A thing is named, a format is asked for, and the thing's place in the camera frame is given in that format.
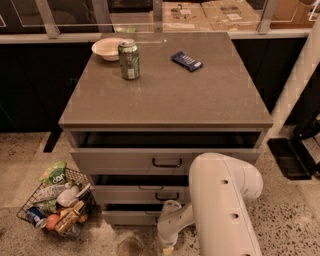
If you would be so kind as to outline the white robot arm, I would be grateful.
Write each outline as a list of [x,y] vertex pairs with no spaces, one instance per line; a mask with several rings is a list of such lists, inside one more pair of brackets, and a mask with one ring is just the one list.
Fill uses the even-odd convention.
[[157,226],[175,247],[196,227],[200,256],[319,256],[317,180],[282,177],[267,144],[255,165],[218,153],[193,160],[191,201],[165,205]]

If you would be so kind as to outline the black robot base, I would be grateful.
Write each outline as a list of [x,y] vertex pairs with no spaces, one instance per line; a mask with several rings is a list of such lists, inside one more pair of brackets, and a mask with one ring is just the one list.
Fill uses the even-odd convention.
[[271,138],[267,145],[281,173],[289,180],[309,180],[320,176],[320,162],[316,161],[304,144],[320,133],[319,114],[310,121],[298,124],[290,139]]

